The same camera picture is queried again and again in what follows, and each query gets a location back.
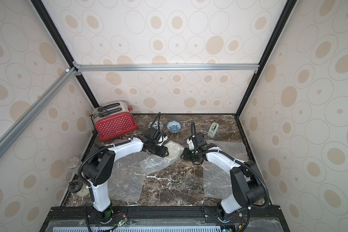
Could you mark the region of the cream white bowl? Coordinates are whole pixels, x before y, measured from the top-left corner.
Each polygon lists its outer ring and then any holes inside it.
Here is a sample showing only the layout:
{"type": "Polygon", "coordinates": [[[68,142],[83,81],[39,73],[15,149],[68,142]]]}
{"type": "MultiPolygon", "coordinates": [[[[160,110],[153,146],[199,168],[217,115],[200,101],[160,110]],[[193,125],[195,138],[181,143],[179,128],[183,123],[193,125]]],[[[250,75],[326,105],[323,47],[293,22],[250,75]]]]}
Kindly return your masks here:
{"type": "Polygon", "coordinates": [[[169,141],[165,146],[168,148],[168,156],[166,156],[167,159],[176,159],[182,154],[184,149],[182,145],[174,141],[169,141]]]}

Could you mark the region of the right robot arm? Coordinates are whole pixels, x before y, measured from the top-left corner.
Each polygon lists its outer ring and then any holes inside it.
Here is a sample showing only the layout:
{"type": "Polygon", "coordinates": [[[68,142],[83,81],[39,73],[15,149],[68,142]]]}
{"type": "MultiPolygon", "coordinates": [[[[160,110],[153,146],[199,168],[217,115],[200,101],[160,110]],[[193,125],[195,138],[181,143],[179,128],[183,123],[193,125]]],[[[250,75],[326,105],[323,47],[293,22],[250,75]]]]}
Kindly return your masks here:
{"type": "Polygon", "coordinates": [[[213,143],[207,143],[202,133],[187,139],[188,147],[181,158],[193,164],[208,161],[228,173],[231,179],[232,194],[220,202],[218,213],[226,217],[240,209],[251,206],[269,206],[270,195],[263,176],[256,163],[236,159],[213,143]]]}

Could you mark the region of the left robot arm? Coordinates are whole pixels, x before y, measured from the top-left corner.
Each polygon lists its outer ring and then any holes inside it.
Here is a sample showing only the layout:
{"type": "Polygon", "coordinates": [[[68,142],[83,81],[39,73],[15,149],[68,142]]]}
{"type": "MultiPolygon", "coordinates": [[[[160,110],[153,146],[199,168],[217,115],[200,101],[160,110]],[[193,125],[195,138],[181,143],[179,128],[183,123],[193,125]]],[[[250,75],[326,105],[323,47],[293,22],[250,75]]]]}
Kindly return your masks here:
{"type": "Polygon", "coordinates": [[[127,155],[147,152],[159,157],[169,155],[163,143],[168,139],[165,132],[149,128],[141,134],[132,135],[126,141],[110,145],[100,145],[91,150],[80,165],[77,175],[90,191],[93,208],[99,213],[110,210],[107,182],[112,174],[114,162],[127,155]]]}

